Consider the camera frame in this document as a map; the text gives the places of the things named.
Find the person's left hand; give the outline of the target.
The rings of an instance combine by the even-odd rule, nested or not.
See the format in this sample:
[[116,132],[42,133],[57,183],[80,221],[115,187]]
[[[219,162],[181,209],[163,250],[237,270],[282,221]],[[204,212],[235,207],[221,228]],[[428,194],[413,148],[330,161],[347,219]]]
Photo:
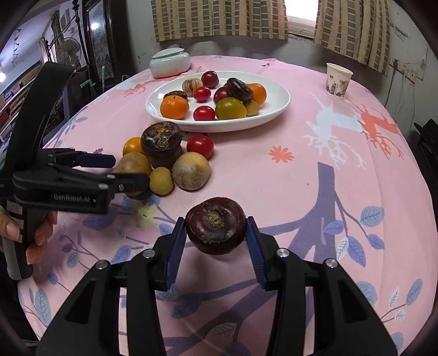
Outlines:
[[[37,264],[45,255],[48,250],[48,240],[53,234],[53,227],[57,224],[58,212],[49,211],[47,216],[37,228],[34,237],[34,244],[29,246],[26,250],[27,263]],[[1,211],[1,236],[6,239],[18,241],[19,240],[19,226],[10,216]]]

